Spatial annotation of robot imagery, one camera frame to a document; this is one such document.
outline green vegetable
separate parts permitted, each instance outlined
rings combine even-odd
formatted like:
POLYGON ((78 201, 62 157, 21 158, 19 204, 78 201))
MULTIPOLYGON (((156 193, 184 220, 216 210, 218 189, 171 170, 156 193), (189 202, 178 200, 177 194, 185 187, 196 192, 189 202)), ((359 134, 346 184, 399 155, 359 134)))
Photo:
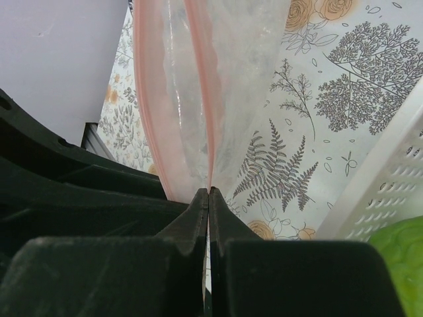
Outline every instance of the green vegetable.
POLYGON ((423 316, 423 217, 375 232, 369 239, 385 260, 408 317, 423 316))

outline floral tablecloth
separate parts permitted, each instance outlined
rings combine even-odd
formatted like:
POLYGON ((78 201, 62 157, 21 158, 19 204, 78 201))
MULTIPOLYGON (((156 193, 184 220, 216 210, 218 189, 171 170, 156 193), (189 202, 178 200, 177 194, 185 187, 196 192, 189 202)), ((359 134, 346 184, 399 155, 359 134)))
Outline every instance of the floral tablecloth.
MULTIPOLYGON (((405 0, 292 0, 261 119, 226 197, 259 236, 313 238, 423 75, 422 9, 405 0)), ((132 54, 128 9, 98 134, 118 162, 154 172, 132 54)))

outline tree print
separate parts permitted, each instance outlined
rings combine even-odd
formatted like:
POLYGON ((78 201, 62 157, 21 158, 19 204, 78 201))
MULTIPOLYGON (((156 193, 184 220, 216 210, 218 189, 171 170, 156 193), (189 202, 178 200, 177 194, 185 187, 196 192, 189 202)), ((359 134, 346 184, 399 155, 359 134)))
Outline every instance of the tree print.
POLYGON ((318 162, 301 173, 299 168, 305 151, 305 137, 297 152, 287 161, 287 156, 282 151, 285 148, 284 141, 272 120, 269 122, 272 136, 270 146, 265 149, 266 145, 261 143, 259 132, 254 133, 240 169, 241 181, 233 197, 250 190, 247 206, 261 199, 279 198, 284 211, 289 202, 297 198, 298 208, 302 211, 310 200, 307 189, 318 162))
POLYGON ((406 39, 409 26, 391 30, 387 23, 357 25, 326 56, 345 73, 324 83, 315 106, 329 119, 329 129, 357 129, 369 122, 369 132, 383 131, 423 75, 419 41, 406 39))
POLYGON ((287 59, 282 61, 282 66, 280 69, 281 71, 274 72, 274 78, 277 78, 278 80, 270 85, 270 92, 274 92, 276 89, 280 89, 297 99, 286 100, 285 102, 281 103, 279 107, 281 109, 285 108, 286 110, 295 110, 298 112, 300 117, 309 118, 311 127, 313 128, 314 140, 316 140, 315 125, 307 107, 307 101, 313 98, 311 96, 311 90, 307 90, 310 88, 311 84, 304 74, 300 74, 300 76, 298 76, 296 79, 292 79, 290 77, 292 66, 289 65, 287 59))

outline white plastic basket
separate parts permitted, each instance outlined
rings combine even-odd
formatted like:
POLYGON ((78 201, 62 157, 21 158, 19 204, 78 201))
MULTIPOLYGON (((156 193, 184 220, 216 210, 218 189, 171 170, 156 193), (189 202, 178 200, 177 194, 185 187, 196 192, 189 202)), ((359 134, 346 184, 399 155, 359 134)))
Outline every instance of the white plastic basket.
POLYGON ((317 238, 367 241, 377 229, 420 215, 423 79, 339 197, 318 229, 317 238))

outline clear plastic bag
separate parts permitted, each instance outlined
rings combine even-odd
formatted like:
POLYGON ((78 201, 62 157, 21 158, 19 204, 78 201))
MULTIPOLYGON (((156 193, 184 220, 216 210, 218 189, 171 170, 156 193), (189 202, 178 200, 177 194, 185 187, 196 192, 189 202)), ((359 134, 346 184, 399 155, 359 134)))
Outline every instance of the clear plastic bag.
POLYGON ((168 199, 224 194, 237 178, 280 46, 289 0, 134 4, 143 127, 168 199))

